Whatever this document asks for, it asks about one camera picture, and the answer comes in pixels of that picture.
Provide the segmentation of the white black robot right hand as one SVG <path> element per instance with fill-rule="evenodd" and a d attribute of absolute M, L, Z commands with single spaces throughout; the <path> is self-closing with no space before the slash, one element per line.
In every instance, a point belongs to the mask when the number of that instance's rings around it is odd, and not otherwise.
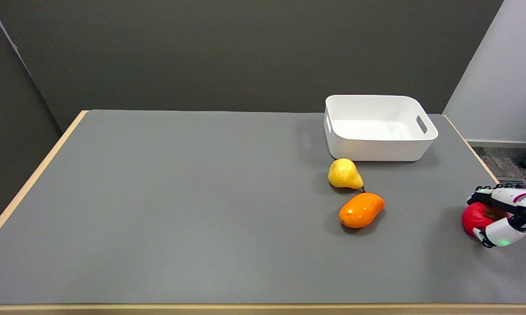
<path fill-rule="evenodd" d="M 467 214 L 484 217 L 491 222 L 484 227 L 474 227 L 466 224 Z M 520 241 L 526 236 L 526 188 L 503 184 L 477 187 L 467 198 L 461 224 L 470 236 L 477 238 L 488 249 Z"/>

